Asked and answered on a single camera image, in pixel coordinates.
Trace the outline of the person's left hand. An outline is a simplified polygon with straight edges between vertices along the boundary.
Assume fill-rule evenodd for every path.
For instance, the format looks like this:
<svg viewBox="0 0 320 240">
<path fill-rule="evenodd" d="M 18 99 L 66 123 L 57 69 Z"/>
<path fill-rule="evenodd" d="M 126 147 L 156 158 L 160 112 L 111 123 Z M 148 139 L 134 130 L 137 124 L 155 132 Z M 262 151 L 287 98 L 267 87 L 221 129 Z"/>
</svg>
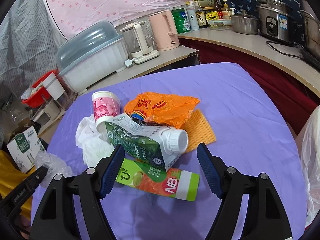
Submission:
<svg viewBox="0 0 320 240">
<path fill-rule="evenodd" d="M 31 230 L 31 221 L 24 216 L 20 216 L 20 224 L 21 224 L 20 227 L 22 228 L 22 230 L 20 231 L 22 237 L 25 239 L 29 239 L 30 230 Z"/>
</svg>

